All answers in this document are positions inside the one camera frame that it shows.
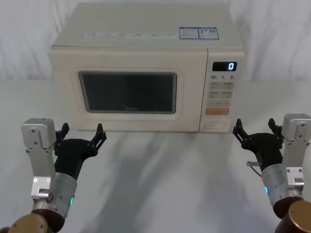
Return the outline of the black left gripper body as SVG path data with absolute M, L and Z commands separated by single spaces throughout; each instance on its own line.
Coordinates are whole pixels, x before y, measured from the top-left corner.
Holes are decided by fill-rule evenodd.
M 56 161 L 54 163 L 57 173 L 69 175 L 77 180 L 84 161 L 98 154 L 98 149 L 84 139 L 66 139 L 56 142 L 54 146 Z

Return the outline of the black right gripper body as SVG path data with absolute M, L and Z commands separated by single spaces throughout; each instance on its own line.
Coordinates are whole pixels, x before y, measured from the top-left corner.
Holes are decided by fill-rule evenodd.
M 282 148 L 283 137 L 273 133 L 255 133 L 243 135 L 241 138 L 242 148 L 255 154 L 261 170 L 282 163 L 283 157 L 280 149 Z

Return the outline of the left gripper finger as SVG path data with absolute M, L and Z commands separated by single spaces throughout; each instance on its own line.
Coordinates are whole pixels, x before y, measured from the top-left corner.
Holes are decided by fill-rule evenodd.
M 68 134 L 69 132 L 69 125 L 68 123 L 64 123 L 62 128 L 58 131 L 55 132 L 56 134 L 56 145 L 59 145 L 61 143 L 61 141 L 65 138 L 65 136 Z
M 107 139 L 106 132 L 103 130 L 101 123 L 98 123 L 96 133 L 89 143 L 92 152 L 98 152 L 102 144 Z

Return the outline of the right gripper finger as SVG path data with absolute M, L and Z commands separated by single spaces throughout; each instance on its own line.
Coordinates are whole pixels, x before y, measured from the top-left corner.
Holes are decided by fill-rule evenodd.
M 271 129 L 272 133 L 276 136 L 277 140 L 283 141 L 284 137 L 281 134 L 282 126 L 276 125 L 275 120 L 273 118 L 269 119 L 268 126 Z
M 250 146 L 250 136 L 244 130 L 240 118 L 236 121 L 236 125 L 233 128 L 233 134 L 238 139 L 241 146 Z

